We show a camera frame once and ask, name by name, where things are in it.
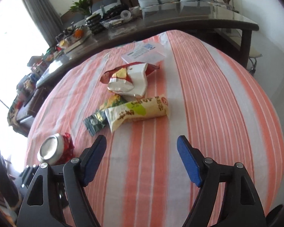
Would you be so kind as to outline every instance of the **gray floor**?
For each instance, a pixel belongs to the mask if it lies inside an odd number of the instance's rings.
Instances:
[[[284,53],[259,32],[253,33],[251,44],[263,55],[258,59],[254,77],[274,105],[284,135]],[[282,203],[284,203],[284,176],[272,208]]]

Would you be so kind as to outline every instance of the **potted plant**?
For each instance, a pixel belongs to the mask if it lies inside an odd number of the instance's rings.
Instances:
[[[90,3],[89,0],[79,0],[78,2],[73,1],[73,5],[70,7],[72,13],[78,12],[84,16],[90,16],[89,12]]]

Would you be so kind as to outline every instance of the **curtain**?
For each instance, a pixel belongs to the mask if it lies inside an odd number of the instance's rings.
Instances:
[[[56,36],[62,32],[62,22],[50,1],[22,1],[48,45],[50,47],[56,45]]]

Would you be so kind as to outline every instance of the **orange and white striped fabric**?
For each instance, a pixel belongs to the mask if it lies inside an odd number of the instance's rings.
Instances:
[[[268,97],[237,62],[181,31],[145,40],[167,50],[160,70],[148,76],[146,97],[165,94],[170,117],[123,124],[107,138],[107,150],[93,182],[85,188],[105,227],[182,226],[196,199],[176,149],[185,135],[193,147],[216,162],[242,162],[267,214],[284,172],[284,140]],[[28,137],[27,164],[49,135],[69,132],[75,155],[95,140],[83,124],[111,95],[99,82],[102,73],[123,65],[121,55],[143,42],[105,50],[70,70],[50,93]],[[210,225],[223,198],[219,188]],[[67,223],[74,226],[70,211]]]

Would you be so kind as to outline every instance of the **dark wooden table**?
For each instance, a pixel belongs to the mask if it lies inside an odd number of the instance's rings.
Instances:
[[[237,61],[246,68],[252,31],[259,30],[257,23],[206,2],[170,3],[145,8],[141,18],[90,36],[84,43],[53,61],[37,82],[37,88],[55,86],[70,69],[105,49],[140,41],[168,30],[216,28],[242,30]]]

